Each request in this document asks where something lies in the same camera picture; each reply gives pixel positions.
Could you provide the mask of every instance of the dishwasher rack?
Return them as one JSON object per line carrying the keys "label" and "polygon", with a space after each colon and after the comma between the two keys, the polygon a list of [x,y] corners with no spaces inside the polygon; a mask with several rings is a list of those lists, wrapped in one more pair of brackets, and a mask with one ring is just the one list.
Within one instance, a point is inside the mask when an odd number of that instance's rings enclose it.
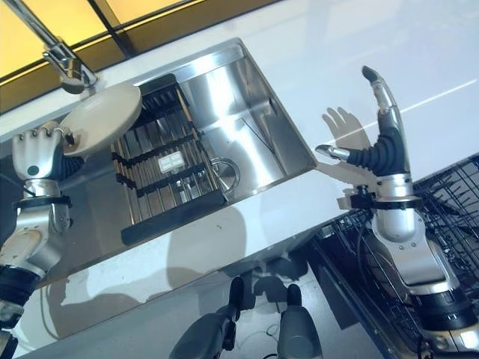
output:
{"label": "dishwasher rack", "polygon": [[[417,182],[415,193],[424,200],[421,214],[427,237],[444,251],[478,315],[479,155]],[[358,236],[364,223],[366,227],[359,246],[361,253],[358,253]],[[407,354],[416,358],[421,339],[418,317],[393,270],[364,240],[371,235],[369,212],[354,210],[322,226],[310,245],[337,273],[336,280],[347,282],[354,301],[361,302],[361,310],[376,317],[371,321],[376,325],[375,334],[381,331],[378,323],[392,326],[393,333],[388,335],[393,337],[386,344],[385,354],[390,358],[406,357],[404,351],[397,356],[394,354],[397,349],[391,349],[391,344],[401,339],[406,345],[403,348],[409,349]]]}

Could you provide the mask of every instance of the kitchen sink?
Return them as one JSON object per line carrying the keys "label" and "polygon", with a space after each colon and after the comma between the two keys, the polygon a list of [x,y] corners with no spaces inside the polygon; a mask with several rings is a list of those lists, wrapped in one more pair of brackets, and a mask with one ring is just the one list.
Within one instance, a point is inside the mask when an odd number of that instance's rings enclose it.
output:
{"label": "kitchen sink", "polygon": [[[171,74],[211,162],[225,198],[223,206],[315,167],[310,150],[240,40],[145,74],[135,85],[145,99]],[[65,255],[49,273],[50,280],[128,248],[120,232],[133,223],[128,213],[130,198],[117,182],[110,149],[92,155],[83,169],[61,184],[71,196],[75,224],[67,234]],[[2,171],[8,165],[11,160],[3,159]],[[2,187],[2,192],[9,190]],[[1,211],[2,225],[12,220],[10,211]]]}

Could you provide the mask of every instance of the black cable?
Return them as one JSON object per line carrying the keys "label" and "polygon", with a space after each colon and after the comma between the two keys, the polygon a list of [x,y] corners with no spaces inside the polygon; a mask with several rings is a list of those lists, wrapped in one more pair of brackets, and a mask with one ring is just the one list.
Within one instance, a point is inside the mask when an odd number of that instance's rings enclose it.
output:
{"label": "black cable", "polygon": [[45,330],[46,330],[46,332],[48,333],[49,336],[51,336],[55,340],[60,340],[60,337],[58,335],[53,334],[53,332],[48,327],[48,324],[46,324],[45,306],[43,304],[43,295],[45,295],[45,296],[48,295],[46,293],[46,287],[45,288],[40,288],[40,313],[41,313],[41,316],[42,316],[43,327],[45,328]]}
{"label": "black cable", "polygon": [[15,185],[16,187],[21,188],[22,191],[27,192],[27,193],[30,194],[31,196],[33,196],[33,197],[36,197],[36,196],[37,196],[37,195],[35,194],[35,192],[32,192],[32,191],[30,191],[29,189],[26,189],[23,185],[20,185],[18,182],[14,181],[14,180],[11,179],[9,176],[7,176],[7,175],[5,175],[5,174],[0,174],[0,177],[3,178],[5,181],[11,183],[12,185]]}
{"label": "black cable", "polygon": [[369,222],[370,218],[371,218],[371,216],[369,215],[368,217],[366,217],[364,222],[362,222],[361,228],[359,229],[358,238],[356,240],[356,262],[357,262],[357,265],[358,265],[359,274],[361,275],[361,279],[362,279],[362,281],[364,282],[365,285],[367,285],[367,281],[366,281],[366,274],[364,273],[364,268],[362,266],[361,244],[362,244],[362,241],[363,241],[364,231],[366,230],[366,226],[367,226],[367,223]]}
{"label": "black cable", "polygon": [[[271,329],[271,328],[273,328],[273,327],[276,327],[276,330],[275,330],[274,333],[270,333],[270,332],[269,332],[269,329]],[[279,329],[279,325],[278,325],[278,324],[271,324],[271,325],[266,329],[266,335],[267,335],[268,337],[273,338],[276,342],[278,342],[278,340],[277,340],[276,337],[275,337],[275,334],[278,333],[278,329]]]}

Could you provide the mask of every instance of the window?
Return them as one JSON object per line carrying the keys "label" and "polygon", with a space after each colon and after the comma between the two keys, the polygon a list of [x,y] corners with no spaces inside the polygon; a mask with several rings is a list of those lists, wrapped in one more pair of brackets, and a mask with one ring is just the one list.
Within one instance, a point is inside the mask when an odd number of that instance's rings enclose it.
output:
{"label": "window", "polygon": [[[98,71],[279,0],[23,1]],[[42,51],[40,39],[0,1],[0,113],[60,85]]]}

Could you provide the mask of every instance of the silver robotic arm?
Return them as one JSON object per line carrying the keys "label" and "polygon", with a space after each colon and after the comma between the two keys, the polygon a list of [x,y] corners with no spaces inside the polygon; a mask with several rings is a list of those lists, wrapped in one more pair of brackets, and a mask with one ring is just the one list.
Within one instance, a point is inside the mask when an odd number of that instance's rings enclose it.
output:
{"label": "silver robotic arm", "polygon": [[416,211],[409,159],[399,109],[384,79],[369,67],[363,75],[377,99],[379,137],[364,150],[320,145],[316,151],[367,168],[377,179],[376,194],[360,186],[354,208],[373,210],[370,246],[391,264],[409,293],[424,339],[434,352],[479,352],[479,324],[472,305],[440,247],[427,239]]}
{"label": "silver robotic arm", "polygon": [[[61,258],[63,237],[70,228],[70,199],[61,181],[83,164],[66,158],[63,146],[73,136],[55,122],[13,139],[13,166],[25,181],[24,198],[14,204],[16,228],[0,250],[0,329],[14,328],[23,306],[46,273]],[[0,331],[0,358],[11,358],[16,339]]]}

